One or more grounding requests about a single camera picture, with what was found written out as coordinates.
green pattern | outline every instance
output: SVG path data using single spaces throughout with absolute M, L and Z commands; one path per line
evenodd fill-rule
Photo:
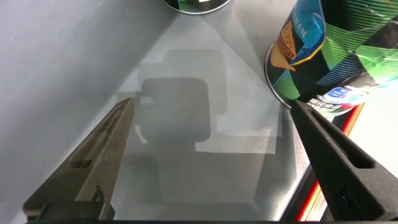
M 275 83 L 274 88 L 278 93 L 290 100 L 295 100 L 300 96 L 288 70 L 285 70 L 279 80 Z
M 349 32 L 326 24 L 326 39 L 322 47 L 322 54 L 329 69 L 338 65 L 368 38 L 369 36 L 360 32 Z
M 360 30 L 370 37 L 396 16 L 397 7 L 398 0 L 347 1 L 346 21 L 350 30 Z
M 398 50 L 362 45 L 356 50 L 362 66 L 378 83 L 398 76 Z
M 398 0 L 383 1 L 347 1 L 346 22 L 351 31 L 326 24 L 322 54 L 330 70 L 397 15 Z
M 180 2 L 180 10 L 184 12 L 196 12 L 197 8 L 193 7 L 187 0 L 179 0 Z

red edge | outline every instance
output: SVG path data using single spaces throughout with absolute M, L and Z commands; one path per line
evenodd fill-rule
M 364 103 L 361 105 L 356 106 L 353 109 L 353 112 L 351 114 L 351 116 L 348 118 L 347 123 L 344 125 L 343 128 L 343 132 L 349 136 L 350 132 L 352 131 L 355 122 L 357 121 L 359 114 L 361 114 L 361 111 L 363 109 Z M 306 199 L 303 209 L 301 210 L 299 216 L 297 217 L 297 221 L 299 222 L 305 222 L 307 221 L 307 216 L 306 214 L 308 214 L 308 212 L 311 210 L 311 208 L 313 207 L 312 205 L 312 201 L 314 201 L 316 199 L 316 197 L 318 196 L 317 192 L 319 192 L 320 186 L 318 181 L 315 181 L 314 186 L 312 187 L 312 190 L 310 192 L 310 194 L 308 195 L 308 198 Z

can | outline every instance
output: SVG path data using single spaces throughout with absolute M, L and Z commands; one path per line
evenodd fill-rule
M 398 79 L 398 0 L 298 0 L 270 48 L 269 86 L 284 105 L 343 114 Z
M 221 9 L 230 0 L 164 0 L 172 9 L 189 15 L 202 15 Z

can label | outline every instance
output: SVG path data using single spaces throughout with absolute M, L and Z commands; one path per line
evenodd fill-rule
M 279 96 L 345 113 L 398 77 L 398 0 L 298 0 L 270 49 Z

gray table surface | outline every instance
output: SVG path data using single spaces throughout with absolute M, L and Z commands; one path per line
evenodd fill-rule
M 186 16 L 161 1 L 4 1 L 1 222 L 23 222 L 24 200 L 127 97 L 116 218 L 278 220 L 308 159 L 262 66 L 294 2 Z

